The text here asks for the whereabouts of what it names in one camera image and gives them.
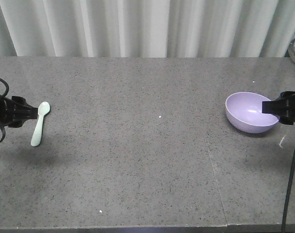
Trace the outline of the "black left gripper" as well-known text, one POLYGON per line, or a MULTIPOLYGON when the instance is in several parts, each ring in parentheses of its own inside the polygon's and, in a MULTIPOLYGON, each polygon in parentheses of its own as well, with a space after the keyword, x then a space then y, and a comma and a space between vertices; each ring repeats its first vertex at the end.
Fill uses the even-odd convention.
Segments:
POLYGON ((38 108, 34 108, 26 102, 26 99, 19 96, 12 96, 14 109, 8 113, 7 101, 10 101, 6 97, 9 86, 5 86, 4 97, 0 94, 0 124, 2 126, 8 126, 10 128, 20 128, 25 121, 30 119, 37 119, 38 108))

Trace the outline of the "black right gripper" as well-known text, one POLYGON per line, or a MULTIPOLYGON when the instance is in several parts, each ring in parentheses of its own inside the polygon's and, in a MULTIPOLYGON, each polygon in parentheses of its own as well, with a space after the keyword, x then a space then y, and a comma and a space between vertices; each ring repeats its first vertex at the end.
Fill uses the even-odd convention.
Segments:
POLYGON ((262 102, 262 113, 273 114, 279 123, 293 125, 295 123, 295 91, 281 92, 274 101, 262 102))

